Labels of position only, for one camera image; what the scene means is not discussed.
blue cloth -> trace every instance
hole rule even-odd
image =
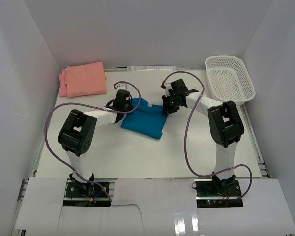
[[[132,100],[132,106],[135,107],[139,102],[138,98]],[[128,129],[140,134],[160,139],[163,135],[162,130],[167,116],[162,115],[163,106],[148,106],[148,102],[141,98],[138,108],[123,119],[122,128]]]

white table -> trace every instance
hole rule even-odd
[[[210,96],[205,71],[191,71],[205,84],[205,95]],[[84,96],[78,98],[58,97],[56,105],[65,102],[80,102],[103,107],[115,97],[113,83],[129,81],[140,90],[142,98],[150,103],[162,105],[161,96],[164,90],[160,87],[163,79],[170,71],[130,71],[106,72],[107,94]],[[201,85],[192,76],[175,74],[171,81],[183,78],[189,89],[201,91]],[[136,91],[130,88],[133,97]],[[65,151],[57,142],[57,136],[69,112],[72,109],[90,111],[91,109],[77,106],[64,106],[53,114],[48,138],[50,145],[60,158],[69,162]],[[242,111],[239,114],[245,126],[245,133],[238,143],[235,154],[235,165],[246,164],[254,177],[260,177],[256,154]],[[163,129],[162,138],[155,139],[120,128],[121,122],[101,126],[96,129],[92,145],[88,152],[93,157],[89,163],[95,178],[183,178],[194,177],[189,171],[183,154],[183,136],[190,109],[181,108],[168,116]],[[200,174],[211,174],[215,166],[216,144],[213,141],[208,118],[195,112],[188,132],[188,155],[192,168]],[[37,169],[37,177],[68,177],[71,170],[57,161],[44,146]],[[248,177],[245,168],[235,169],[237,177]]]

perforated basket bottom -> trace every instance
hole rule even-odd
[[[213,67],[207,69],[213,95],[224,101],[246,99],[244,89],[234,69]]]

stack of folded cloth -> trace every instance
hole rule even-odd
[[[60,97],[106,94],[106,76],[102,62],[87,65],[68,66],[62,70]]]

white wall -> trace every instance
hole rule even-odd
[[[295,0],[272,2],[243,60],[257,93],[249,116],[295,223]]]
[[[9,234],[59,79],[23,0],[0,0],[0,236]]]
[[[241,57],[272,0],[25,0],[61,67],[204,68]]]

